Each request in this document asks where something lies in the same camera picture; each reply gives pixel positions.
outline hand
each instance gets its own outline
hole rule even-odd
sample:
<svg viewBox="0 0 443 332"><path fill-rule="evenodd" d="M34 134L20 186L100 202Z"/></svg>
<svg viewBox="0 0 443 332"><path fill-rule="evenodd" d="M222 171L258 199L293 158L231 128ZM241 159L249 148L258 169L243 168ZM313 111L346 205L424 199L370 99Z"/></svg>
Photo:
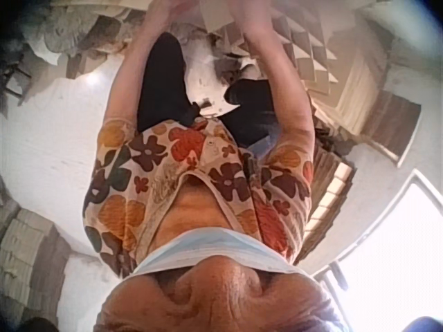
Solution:
<svg viewBox="0 0 443 332"><path fill-rule="evenodd" d="M259 39L273 34L269 0L226 0L226 2L246 38Z"/></svg>
<svg viewBox="0 0 443 332"><path fill-rule="evenodd" d="M198 0L153 0L146 12L145 23L164 32L181 14L198 4Z"/></svg>

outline white wall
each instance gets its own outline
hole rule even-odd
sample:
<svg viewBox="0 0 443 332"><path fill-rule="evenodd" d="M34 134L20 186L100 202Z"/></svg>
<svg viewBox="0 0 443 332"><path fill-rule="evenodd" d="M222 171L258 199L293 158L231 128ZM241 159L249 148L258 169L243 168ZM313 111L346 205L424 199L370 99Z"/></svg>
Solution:
<svg viewBox="0 0 443 332"><path fill-rule="evenodd" d="M83 199L119 63L105 62L94 74L98 82L87 75L54 80L57 67L34 68L34 96L20 107L8 96L8 118L0 115L0 174L11 196L53 221L72 249L89 255L94 252L82 226Z"/></svg>
<svg viewBox="0 0 443 332"><path fill-rule="evenodd" d="M102 304L120 280L98 259L77 254L69 257L64 273L57 310L59 330L92 331Z"/></svg>
<svg viewBox="0 0 443 332"><path fill-rule="evenodd" d="M352 150L347 159L358 169L354 185L325 240L300 263L308 273L320 270L357 241L398 193L413 169L418 169L443 191L441 82L395 66L388 74L386 90L422 105L422 121L415 141L400 169L367 145Z"/></svg>

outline black pants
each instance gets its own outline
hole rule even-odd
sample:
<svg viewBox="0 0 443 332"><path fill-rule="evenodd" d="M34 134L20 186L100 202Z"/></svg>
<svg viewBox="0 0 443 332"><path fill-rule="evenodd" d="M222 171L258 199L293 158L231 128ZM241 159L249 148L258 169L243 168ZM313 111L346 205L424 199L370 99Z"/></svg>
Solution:
<svg viewBox="0 0 443 332"><path fill-rule="evenodd" d="M200 110L196 104L191 104L186 94L185 71L179 41L163 33L145 69L137 117L139 132L165 120L175 120L187 127L192 125ZM239 105L220 120L240 147L250 147L275 128L277 119L268 81L237 81L227 90L225 99Z"/></svg>

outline stacked boxes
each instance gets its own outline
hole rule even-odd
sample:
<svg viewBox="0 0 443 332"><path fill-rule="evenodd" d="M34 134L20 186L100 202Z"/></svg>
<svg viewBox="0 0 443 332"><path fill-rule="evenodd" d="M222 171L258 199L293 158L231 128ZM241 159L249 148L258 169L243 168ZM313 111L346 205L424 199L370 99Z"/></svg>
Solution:
<svg viewBox="0 0 443 332"><path fill-rule="evenodd" d="M3 210L2 218L7 220L8 215L11 220L0 238L2 314L13 326L32 317L57 325L57 305L71 247L54 224L38 214L20 210L14 218Z"/></svg>

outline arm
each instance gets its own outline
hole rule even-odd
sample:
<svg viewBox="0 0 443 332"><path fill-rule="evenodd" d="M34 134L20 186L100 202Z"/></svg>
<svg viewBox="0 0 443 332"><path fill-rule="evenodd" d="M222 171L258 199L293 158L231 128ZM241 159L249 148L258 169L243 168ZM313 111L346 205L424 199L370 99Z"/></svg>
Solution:
<svg viewBox="0 0 443 332"><path fill-rule="evenodd" d="M263 61L273 96L280 142L294 142L314 153L315 131L311 105L298 72L273 30L267 0L228 0L231 12L248 42Z"/></svg>
<svg viewBox="0 0 443 332"><path fill-rule="evenodd" d="M118 118L136 126L138 103L147 58L160 35L182 12L190 9L195 0L153 0L145 21L129 46L122 66L111 87L105 122Z"/></svg>

